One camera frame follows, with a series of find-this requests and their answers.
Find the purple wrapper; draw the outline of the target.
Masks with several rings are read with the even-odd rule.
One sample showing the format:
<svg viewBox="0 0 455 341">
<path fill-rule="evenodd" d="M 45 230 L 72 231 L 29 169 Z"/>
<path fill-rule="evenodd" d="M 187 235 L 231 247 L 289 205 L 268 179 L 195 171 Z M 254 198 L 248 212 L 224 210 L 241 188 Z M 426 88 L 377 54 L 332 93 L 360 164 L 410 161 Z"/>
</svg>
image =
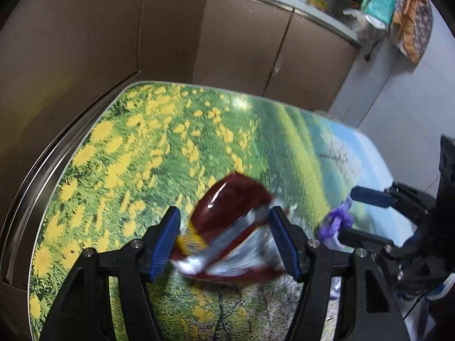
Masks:
<svg viewBox="0 0 455 341">
<path fill-rule="evenodd" d="M 319 225 L 316 235 L 318 240 L 329 249 L 340 249 L 338 235 L 342 229 L 352 228 L 354 218 L 350 214 L 352 199 L 347 196 L 346 199 L 332 209 Z"/>
</svg>

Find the dark red foil snack bag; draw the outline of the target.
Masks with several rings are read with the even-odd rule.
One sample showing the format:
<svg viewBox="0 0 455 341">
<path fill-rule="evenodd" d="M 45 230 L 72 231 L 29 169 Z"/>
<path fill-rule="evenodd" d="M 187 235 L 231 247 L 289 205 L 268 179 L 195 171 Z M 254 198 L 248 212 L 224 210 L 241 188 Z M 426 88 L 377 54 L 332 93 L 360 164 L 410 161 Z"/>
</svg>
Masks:
<svg viewBox="0 0 455 341">
<path fill-rule="evenodd" d="M 268 282 L 285 272 L 268 214 L 289 209 L 260 182 L 233 172 L 198 201 L 170 261 L 183 277 L 228 285 Z"/>
</svg>

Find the brown kitchen cabinets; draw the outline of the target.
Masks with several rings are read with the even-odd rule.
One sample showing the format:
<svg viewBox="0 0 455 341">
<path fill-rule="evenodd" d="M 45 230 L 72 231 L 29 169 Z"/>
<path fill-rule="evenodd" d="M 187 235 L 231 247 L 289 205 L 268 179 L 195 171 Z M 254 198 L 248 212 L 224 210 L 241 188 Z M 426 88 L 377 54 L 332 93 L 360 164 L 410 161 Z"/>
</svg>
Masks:
<svg viewBox="0 0 455 341">
<path fill-rule="evenodd" d="M 332 104 L 358 46 L 278 0 L 16 0 L 1 25 L 1 280 L 24 293 L 40 160 L 95 103 L 136 79 Z"/>
</svg>

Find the orange patterned apron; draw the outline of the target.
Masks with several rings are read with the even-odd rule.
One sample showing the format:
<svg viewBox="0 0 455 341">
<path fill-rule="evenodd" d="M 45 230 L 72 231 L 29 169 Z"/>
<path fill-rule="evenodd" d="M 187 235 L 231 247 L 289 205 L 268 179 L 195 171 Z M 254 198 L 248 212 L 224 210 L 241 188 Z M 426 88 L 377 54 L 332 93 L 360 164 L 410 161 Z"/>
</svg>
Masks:
<svg viewBox="0 0 455 341">
<path fill-rule="evenodd" d="M 430 0 L 397 0 L 390 38 L 408 60 L 417 65 L 430 41 L 433 11 Z"/>
</svg>

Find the green plastic bag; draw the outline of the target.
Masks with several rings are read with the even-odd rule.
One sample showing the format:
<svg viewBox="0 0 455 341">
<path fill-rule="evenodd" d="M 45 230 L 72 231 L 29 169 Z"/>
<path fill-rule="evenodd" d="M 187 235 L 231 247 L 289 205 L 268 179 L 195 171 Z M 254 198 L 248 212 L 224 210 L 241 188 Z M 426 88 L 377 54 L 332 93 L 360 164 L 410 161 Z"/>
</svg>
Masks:
<svg viewBox="0 0 455 341">
<path fill-rule="evenodd" d="M 365 0 L 362 11 L 366 20 L 376 28 L 390 25 L 396 0 Z"/>
</svg>

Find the yellow bottle on counter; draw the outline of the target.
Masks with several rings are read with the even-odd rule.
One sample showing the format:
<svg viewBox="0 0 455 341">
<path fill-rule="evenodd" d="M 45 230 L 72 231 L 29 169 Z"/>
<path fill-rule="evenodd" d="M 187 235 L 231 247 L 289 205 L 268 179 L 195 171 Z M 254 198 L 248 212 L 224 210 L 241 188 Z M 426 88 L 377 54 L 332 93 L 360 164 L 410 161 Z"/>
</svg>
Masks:
<svg viewBox="0 0 455 341">
<path fill-rule="evenodd" d="M 326 0 L 308 0 L 308 5 L 323 12 L 328 10 L 328 2 Z"/>
</svg>

